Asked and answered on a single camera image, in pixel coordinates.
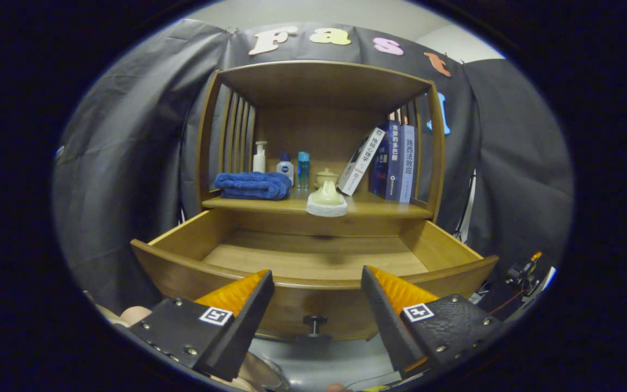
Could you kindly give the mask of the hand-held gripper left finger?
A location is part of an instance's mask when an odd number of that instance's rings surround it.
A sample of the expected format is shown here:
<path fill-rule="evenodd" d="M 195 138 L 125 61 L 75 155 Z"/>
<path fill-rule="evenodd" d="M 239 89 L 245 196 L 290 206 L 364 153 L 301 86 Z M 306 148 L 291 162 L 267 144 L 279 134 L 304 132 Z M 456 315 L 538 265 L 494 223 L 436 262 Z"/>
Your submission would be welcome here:
<path fill-rule="evenodd" d="M 230 381 L 273 295 L 272 273 L 264 269 L 197 300 L 167 298 L 129 332 L 181 365 Z"/>

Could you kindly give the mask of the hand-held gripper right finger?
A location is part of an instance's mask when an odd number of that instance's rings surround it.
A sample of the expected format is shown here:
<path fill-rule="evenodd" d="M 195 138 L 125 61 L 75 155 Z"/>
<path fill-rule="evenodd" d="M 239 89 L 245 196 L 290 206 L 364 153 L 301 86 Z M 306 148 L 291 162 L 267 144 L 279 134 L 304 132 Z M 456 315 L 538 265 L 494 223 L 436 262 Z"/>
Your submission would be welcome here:
<path fill-rule="evenodd" d="M 502 334 L 501 320 L 463 296 L 434 295 L 374 266 L 362 269 L 361 290 L 402 379 L 460 367 Z"/>

